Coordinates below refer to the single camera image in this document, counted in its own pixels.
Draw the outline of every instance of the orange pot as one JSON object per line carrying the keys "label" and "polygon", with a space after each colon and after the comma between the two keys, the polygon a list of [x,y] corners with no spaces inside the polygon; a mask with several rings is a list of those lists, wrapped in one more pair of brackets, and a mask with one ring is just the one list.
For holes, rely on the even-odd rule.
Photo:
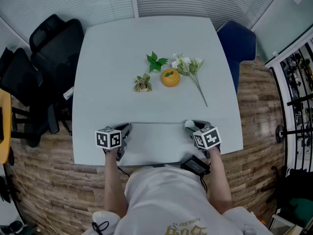
{"label": "orange pot", "polygon": [[174,87],[179,84],[180,81],[180,74],[175,69],[167,69],[161,75],[162,83],[167,87]]}

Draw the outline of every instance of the white box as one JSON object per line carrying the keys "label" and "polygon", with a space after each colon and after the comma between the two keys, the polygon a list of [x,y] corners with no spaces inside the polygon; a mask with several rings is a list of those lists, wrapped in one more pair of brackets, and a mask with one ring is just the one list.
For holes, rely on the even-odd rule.
{"label": "white box", "polygon": [[212,125],[194,132],[194,138],[197,147],[205,150],[208,150],[209,148],[222,142],[217,127]]}
{"label": "white box", "polygon": [[122,132],[119,130],[104,128],[96,133],[96,146],[111,150],[122,145]]}

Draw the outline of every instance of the white table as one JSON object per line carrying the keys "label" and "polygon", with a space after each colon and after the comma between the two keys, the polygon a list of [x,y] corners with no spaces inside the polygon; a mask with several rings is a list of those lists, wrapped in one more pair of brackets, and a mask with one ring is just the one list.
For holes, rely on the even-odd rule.
{"label": "white table", "polygon": [[[150,73],[153,91],[133,90],[136,76],[149,72],[146,54],[159,58],[173,53],[205,59],[198,72],[208,103],[185,76],[165,87],[161,73]],[[196,17],[145,17],[105,23],[86,31],[73,99],[73,149],[76,164],[104,165],[95,145],[95,130],[131,122],[120,165],[178,162],[203,154],[185,133],[184,121],[207,120],[221,135],[221,153],[243,148],[235,88],[228,63],[212,22]]]}

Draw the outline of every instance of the chair backrest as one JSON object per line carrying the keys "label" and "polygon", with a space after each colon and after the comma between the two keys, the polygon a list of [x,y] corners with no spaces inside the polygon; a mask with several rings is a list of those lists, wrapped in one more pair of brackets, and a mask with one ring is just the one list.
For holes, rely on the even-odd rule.
{"label": "chair backrest", "polygon": [[30,35],[29,46],[33,53],[49,42],[60,31],[65,22],[53,14],[44,20]]}
{"label": "chair backrest", "polygon": [[81,23],[77,19],[66,22],[37,53],[31,56],[33,65],[53,82],[63,94],[74,86],[80,50],[84,40]]}
{"label": "chair backrest", "polygon": [[13,52],[5,49],[0,58],[0,88],[29,106],[38,100],[38,72],[30,63],[25,51],[19,48]]}
{"label": "chair backrest", "polygon": [[217,31],[228,59],[235,62],[254,60],[257,44],[255,34],[235,21],[228,21]]}

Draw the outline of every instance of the succulent plant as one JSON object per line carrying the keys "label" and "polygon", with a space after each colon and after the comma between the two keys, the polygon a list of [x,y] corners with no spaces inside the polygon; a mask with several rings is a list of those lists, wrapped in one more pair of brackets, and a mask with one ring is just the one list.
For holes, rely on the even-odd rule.
{"label": "succulent plant", "polygon": [[134,87],[135,92],[147,92],[152,91],[152,86],[149,83],[150,76],[144,73],[143,77],[137,76],[137,80],[135,81],[136,85]]}

